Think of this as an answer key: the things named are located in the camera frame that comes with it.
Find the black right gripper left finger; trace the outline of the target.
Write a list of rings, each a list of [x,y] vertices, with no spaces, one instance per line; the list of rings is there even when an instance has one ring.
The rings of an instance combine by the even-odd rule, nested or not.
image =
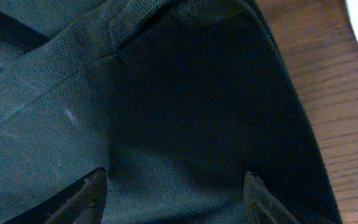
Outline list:
[[[101,224],[107,196],[107,175],[103,168],[85,177],[81,188],[45,224]]]

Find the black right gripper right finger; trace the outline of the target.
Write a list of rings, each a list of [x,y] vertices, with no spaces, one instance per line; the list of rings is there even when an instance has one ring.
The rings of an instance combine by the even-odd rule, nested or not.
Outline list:
[[[300,221],[266,188],[254,172],[244,177],[243,196],[250,224],[300,224]]]

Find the black polo shirt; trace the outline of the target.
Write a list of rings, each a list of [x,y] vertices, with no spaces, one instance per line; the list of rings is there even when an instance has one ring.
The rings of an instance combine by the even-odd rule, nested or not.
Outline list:
[[[98,168],[101,223],[248,223],[247,171],[341,222],[255,1],[0,1],[0,223],[44,223]]]

